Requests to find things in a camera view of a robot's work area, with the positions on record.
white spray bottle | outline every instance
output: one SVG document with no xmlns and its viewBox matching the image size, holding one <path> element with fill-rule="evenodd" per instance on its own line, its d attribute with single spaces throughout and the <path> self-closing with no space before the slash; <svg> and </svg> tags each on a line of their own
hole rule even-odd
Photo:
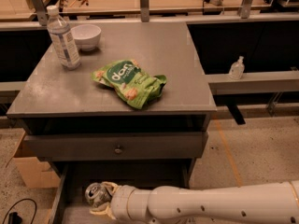
<svg viewBox="0 0 299 224">
<path fill-rule="evenodd" d="M 233 63 L 229 72 L 229 76 L 231 79 L 240 79 L 244 72 L 244 64 L 243 64 L 243 56 L 239 57 L 239 60 L 237 62 Z"/>
</svg>

drawer handle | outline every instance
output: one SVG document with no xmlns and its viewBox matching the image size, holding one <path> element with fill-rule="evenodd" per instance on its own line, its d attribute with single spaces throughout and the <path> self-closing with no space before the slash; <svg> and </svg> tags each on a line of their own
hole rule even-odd
<svg viewBox="0 0 299 224">
<path fill-rule="evenodd" d="M 116 154 L 122 154 L 122 147 L 121 146 L 117 146 L 115 149 L 114 149 L 114 152 Z"/>
</svg>

cardboard box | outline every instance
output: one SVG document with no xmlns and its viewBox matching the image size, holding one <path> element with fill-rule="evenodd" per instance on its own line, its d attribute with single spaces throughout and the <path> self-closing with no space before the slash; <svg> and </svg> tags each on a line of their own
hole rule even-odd
<svg viewBox="0 0 299 224">
<path fill-rule="evenodd" d="M 26 187 L 57 188 L 59 176 L 52 170 L 47 161 L 39 161 L 35 154 L 24 143 L 26 133 L 21 136 L 14 152 L 13 160 L 21 174 Z"/>
</svg>

green chip bag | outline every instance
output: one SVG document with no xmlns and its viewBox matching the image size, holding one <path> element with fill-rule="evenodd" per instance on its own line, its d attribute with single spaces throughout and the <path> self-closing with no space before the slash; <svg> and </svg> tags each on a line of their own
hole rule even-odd
<svg viewBox="0 0 299 224">
<path fill-rule="evenodd" d="M 141 109 L 144 104 L 162 95 L 166 76 L 151 77 L 135 60 L 119 60 L 92 73 L 94 81 L 114 88 L 131 107 Z"/>
</svg>

dispenser bottle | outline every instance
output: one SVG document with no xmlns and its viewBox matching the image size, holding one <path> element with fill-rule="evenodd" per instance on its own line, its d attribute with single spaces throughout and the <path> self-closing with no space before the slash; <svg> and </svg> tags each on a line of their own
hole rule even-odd
<svg viewBox="0 0 299 224">
<path fill-rule="evenodd" d="M 233 63 L 229 72 L 229 76 L 232 79 L 240 79 L 244 72 L 243 56 L 239 56 L 239 60 Z"/>
<path fill-rule="evenodd" d="M 80 58 L 70 25 L 59 15 L 56 6 L 48 6 L 49 20 L 47 29 L 53 46 L 63 67 L 74 70 L 80 66 Z"/>
</svg>

